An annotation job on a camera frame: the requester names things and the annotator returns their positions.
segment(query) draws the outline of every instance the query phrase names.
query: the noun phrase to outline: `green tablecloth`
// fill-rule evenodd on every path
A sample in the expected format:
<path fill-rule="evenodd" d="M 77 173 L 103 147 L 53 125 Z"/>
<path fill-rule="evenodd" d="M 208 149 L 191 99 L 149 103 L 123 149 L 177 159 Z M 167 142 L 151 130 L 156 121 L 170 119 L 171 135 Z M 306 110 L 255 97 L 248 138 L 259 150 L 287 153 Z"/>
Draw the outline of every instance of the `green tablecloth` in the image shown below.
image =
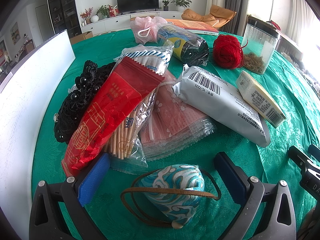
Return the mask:
<path fill-rule="evenodd" d="M 212 48 L 216 37 L 210 35 L 203 35 L 203 37 Z M 38 135 L 32 172 L 33 194 L 38 181 L 42 179 L 48 183 L 65 180 L 60 162 L 67 145 L 58 143 L 54 138 L 53 115 L 58 112 L 68 93 L 68 88 L 74 84 L 75 77 L 81 74 L 84 62 L 89 59 L 96 62 L 98 66 L 102 66 L 112 62 L 112 59 L 117 57 L 123 48 L 136 45 L 131 30 L 101 35 L 73 45 L 76 59 L 57 87 Z M 205 69 L 235 85 L 236 78 L 244 68 L 225 70 L 218 67 L 212 61 L 211 49 L 209 62 Z M 178 77 L 182 71 L 182 63 L 173 57 L 169 70 Z M 286 180 L 292 195 L 297 228 L 300 227 L 304 215 L 315 205 L 315 201 L 299 186 L 300 170 L 288 159 L 286 152 L 291 145 L 305 152 L 311 143 L 319 146 L 319 99 L 298 71 L 278 52 L 274 53 L 264 75 L 248 72 L 273 96 L 287 117 L 277 129 L 268 124 L 271 144 L 266 148 L 260 148 L 231 129 L 217 123 L 217 131 L 197 144 L 172 156 L 148 162 L 149 170 L 177 163 L 197 164 L 212 174 L 222 191 L 222 198 L 219 201 L 202 199 L 192 222 L 180 230 L 155 228 L 137 220 L 122 205 L 119 197 L 136 176 L 109 170 L 92 202 L 86 205 L 88 213 L 108 239 L 217 239 L 240 208 L 239 205 L 233 203 L 220 176 L 213 168 L 212 160 L 220 151 L 225 151 L 248 176 L 254 175 L 263 182 L 275 184 L 281 179 Z M 215 193 L 213 186 L 207 180 L 206 190 Z M 159 215 L 151 204 L 144 203 L 145 207 L 148 206 L 148 210 Z M 61 207 L 70 231 L 80 239 L 64 204 Z M 254 233 L 262 214 L 262 208 L 260 207 L 246 239 Z"/>

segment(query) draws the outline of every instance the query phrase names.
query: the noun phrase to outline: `black crochet fabric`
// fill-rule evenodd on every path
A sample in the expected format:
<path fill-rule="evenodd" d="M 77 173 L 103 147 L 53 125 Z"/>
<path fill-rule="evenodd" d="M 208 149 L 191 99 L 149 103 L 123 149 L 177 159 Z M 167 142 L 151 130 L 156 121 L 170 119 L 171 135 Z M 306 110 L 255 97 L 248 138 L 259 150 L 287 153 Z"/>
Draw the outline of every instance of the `black crochet fabric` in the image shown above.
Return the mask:
<path fill-rule="evenodd" d="M 87 107 L 107 80 L 115 64 L 112 62 L 98 68 L 98 65 L 90 60 L 84 63 L 82 74 L 75 79 L 78 90 L 67 95 L 58 112 L 58 120 L 54 124 L 54 136 L 58 142 L 69 143 Z"/>

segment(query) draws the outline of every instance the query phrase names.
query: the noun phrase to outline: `book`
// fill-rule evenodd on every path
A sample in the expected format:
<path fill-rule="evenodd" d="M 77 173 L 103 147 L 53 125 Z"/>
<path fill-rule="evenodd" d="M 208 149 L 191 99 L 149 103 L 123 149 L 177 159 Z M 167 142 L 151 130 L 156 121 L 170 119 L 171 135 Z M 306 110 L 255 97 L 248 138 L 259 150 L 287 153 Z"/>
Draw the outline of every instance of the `book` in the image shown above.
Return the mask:
<path fill-rule="evenodd" d="M 168 23 L 174 24 L 180 28 L 186 29 L 196 34 L 208 34 L 218 36 L 219 31 L 204 22 L 186 21 L 179 19 L 166 19 Z"/>

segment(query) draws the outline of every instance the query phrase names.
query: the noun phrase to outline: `black container lid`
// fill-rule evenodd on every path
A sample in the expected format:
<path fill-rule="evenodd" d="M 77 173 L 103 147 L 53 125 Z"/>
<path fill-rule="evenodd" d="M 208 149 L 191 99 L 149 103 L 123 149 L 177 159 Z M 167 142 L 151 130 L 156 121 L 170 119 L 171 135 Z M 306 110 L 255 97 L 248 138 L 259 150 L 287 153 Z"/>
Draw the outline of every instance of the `black container lid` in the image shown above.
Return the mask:
<path fill-rule="evenodd" d="M 270 36 L 274 37 L 275 39 L 279 39 L 279 33 L 276 31 L 276 28 L 272 25 L 265 23 L 257 18 L 254 18 L 252 16 L 248 16 L 248 24 L 252 25 L 253 27 L 269 34 Z"/>

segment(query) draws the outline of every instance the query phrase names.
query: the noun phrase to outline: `white bead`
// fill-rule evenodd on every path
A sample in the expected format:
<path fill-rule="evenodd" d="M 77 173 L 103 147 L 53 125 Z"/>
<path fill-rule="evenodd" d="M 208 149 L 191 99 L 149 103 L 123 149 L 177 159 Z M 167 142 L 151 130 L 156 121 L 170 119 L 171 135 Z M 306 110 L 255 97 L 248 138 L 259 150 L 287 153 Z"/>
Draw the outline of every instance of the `white bead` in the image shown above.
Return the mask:
<path fill-rule="evenodd" d="M 182 224 L 179 224 L 176 221 L 172 221 L 171 225 L 174 229 L 181 229 L 183 227 Z"/>

